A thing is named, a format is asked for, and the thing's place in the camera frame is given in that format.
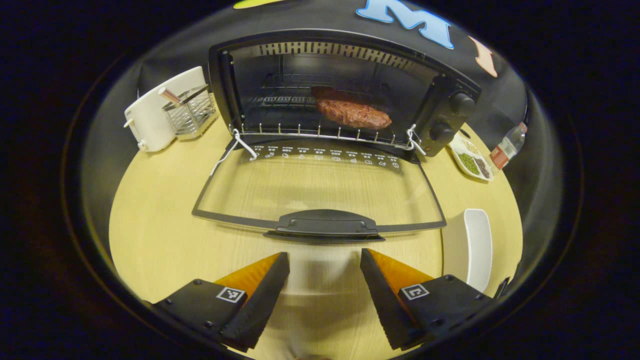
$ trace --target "oven control panel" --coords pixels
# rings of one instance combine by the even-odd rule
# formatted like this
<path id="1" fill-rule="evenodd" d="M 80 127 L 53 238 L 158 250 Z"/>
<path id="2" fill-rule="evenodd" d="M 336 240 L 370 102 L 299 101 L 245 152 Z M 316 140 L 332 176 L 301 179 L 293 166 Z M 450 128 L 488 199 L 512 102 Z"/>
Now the oven control panel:
<path id="1" fill-rule="evenodd" d="M 442 150 L 476 109 L 478 94 L 459 81 L 438 76 L 433 80 L 422 113 L 416 119 L 420 147 L 427 156 Z"/>

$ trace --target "white dish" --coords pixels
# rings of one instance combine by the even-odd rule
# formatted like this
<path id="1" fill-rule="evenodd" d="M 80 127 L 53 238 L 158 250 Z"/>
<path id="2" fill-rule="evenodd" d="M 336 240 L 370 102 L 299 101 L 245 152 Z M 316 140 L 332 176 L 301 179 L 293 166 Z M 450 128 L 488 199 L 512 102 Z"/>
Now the white dish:
<path id="1" fill-rule="evenodd" d="M 465 143 L 469 144 L 469 147 L 473 147 L 477 150 L 477 147 L 470 141 L 462 138 L 462 136 L 460 136 L 460 134 L 456 133 L 456 136 L 454 136 L 453 140 L 447 145 L 450 149 L 451 152 L 453 154 L 453 159 L 456 161 L 456 163 L 458 164 L 458 167 L 460 168 L 460 170 L 462 170 L 462 172 L 464 172 L 465 174 L 472 176 L 472 177 L 476 177 L 478 179 L 482 179 L 485 181 L 493 181 L 493 174 L 491 172 L 491 168 L 489 167 L 489 164 L 487 164 L 486 160 L 481 156 L 478 155 L 472 151 L 470 151 L 467 147 L 467 145 L 465 145 Z M 478 172 L 480 173 L 479 175 L 476 175 L 474 173 L 472 173 L 469 169 L 467 169 L 467 167 L 462 163 L 462 160 L 460 159 L 460 155 L 458 154 L 467 154 L 469 156 L 471 156 L 474 159 L 478 159 L 479 161 L 482 161 L 482 163 L 484 164 L 484 169 L 489 173 L 489 177 L 485 177 L 482 173 L 482 171 L 480 170 L 480 167 L 477 166 L 478 168 Z"/>
<path id="2" fill-rule="evenodd" d="M 443 275 L 451 274 L 484 291 L 493 261 L 491 225 L 486 212 L 466 209 L 442 228 Z"/>

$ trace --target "white bowl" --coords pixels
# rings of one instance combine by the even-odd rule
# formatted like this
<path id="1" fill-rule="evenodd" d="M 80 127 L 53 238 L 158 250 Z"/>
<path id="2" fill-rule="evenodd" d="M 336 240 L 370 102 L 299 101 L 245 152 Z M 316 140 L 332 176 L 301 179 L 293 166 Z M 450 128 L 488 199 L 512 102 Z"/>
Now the white bowl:
<path id="1" fill-rule="evenodd" d="M 451 274 L 477 291 L 489 285 L 493 258 L 489 217 L 466 209 L 442 228 L 443 275 Z"/>

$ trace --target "printed icon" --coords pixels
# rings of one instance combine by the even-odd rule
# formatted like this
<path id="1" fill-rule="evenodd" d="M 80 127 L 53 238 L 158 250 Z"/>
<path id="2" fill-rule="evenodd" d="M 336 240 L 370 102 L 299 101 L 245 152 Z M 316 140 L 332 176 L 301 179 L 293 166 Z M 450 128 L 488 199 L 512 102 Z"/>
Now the printed icon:
<path id="1" fill-rule="evenodd" d="M 222 291 L 216 297 L 224 301 L 238 302 L 242 295 L 244 295 L 243 290 L 228 288 L 225 286 L 225 288 L 222 289 Z"/>
<path id="2" fill-rule="evenodd" d="M 421 284 L 407 286 L 405 288 L 401 288 L 402 292 L 406 295 L 406 298 L 409 300 L 414 300 L 419 297 L 429 295 L 427 289 L 425 289 Z"/>

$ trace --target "beans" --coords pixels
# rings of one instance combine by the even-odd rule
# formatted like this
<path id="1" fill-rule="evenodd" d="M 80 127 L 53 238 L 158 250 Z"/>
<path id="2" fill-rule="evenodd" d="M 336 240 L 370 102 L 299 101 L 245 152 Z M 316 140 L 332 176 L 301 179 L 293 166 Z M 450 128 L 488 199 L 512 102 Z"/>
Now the beans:
<path id="1" fill-rule="evenodd" d="M 478 167 L 480 168 L 480 171 L 482 172 L 482 175 L 484 175 L 484 177 L 486 177 L 487 179 L 489 178 L 489 171 L 487 171 L 487 169 L 484 167 L 484 161 L 480 160 L 480 159 L 474 159 L 476 161 L 476 164 L 478 164 Z"/>
<path id="2" fill-rule="evenodd" d="M 471 156 L 460 153 L 458 153 L 458 156 L 460 157 L 460 161 L 462 161 L 462 164 L 467 168 L 467 170 L 469 170 L 472 174 L 480 175 L 480 171 L 478 171 L 476 162 Z"/>
<path id="3" fill-rule="evenodd" d="M 473 152 L 476 155 L 480 155 L 480 152 L 478 151 L 477 147 L 474 144 L 472 144 L 472 143 L 470 143 L 470 142 L 468 142 L 468 141 L 466 141 L 464 139 L 462 139 L 462 140 L 465 142 L 465 146 L 467 147 L 467 149 L 470 152 Z"/>

